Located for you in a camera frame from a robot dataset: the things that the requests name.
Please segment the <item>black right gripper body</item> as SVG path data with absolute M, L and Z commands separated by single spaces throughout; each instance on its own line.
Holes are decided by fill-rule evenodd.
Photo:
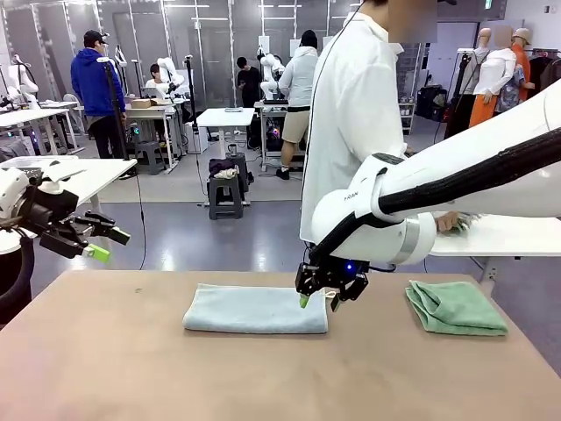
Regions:
M 307 264 L 305 268 L 312 282 L 319 288 L 348 289 L 353 283 L 357 283 L 360 288 L 368 285 L 367 261 L 326 260 L 319 264 Z

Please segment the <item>person's right hand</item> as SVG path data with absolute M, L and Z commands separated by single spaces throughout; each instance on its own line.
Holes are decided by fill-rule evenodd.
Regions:
M 450 211 L 442 216 L 435 218 L 435 223 L 438 232 L 449 232 L 458 225 L 459 213 L 456 211 Z

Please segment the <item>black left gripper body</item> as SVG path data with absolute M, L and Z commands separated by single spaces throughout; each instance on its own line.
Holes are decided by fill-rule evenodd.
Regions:
M 47 232 L 73 238 L 76 230 L 71 226 L 70 218 L 78 201 L 76 194 L 65 189 L 52 194 L 38 186 L 28 186 L 20 204 L 20 226 L 37 235 Z

